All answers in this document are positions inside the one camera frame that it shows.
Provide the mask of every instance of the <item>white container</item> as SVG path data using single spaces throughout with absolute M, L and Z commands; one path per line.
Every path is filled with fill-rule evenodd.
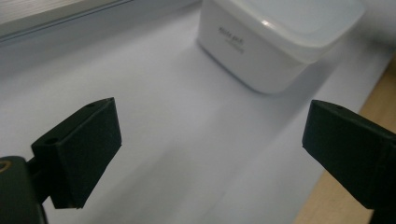
M 252 89 L 274 93 L 363 13 L 358 0 L 204 0 L 198 40 Z

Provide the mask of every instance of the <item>white table surface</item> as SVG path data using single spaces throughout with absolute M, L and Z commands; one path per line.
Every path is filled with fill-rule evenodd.
M 44 203 L 49 223 L 291 223 L 322 171 L 301 144 L 310 101 L 358 111 L 390 59 L 352 34 L 260 94 L 199 47 L 192 2 L 136 0 L 0 43 L 1 156 L 30 159 L 60 121 L 116 99 L 122 148 L 84 209 Z

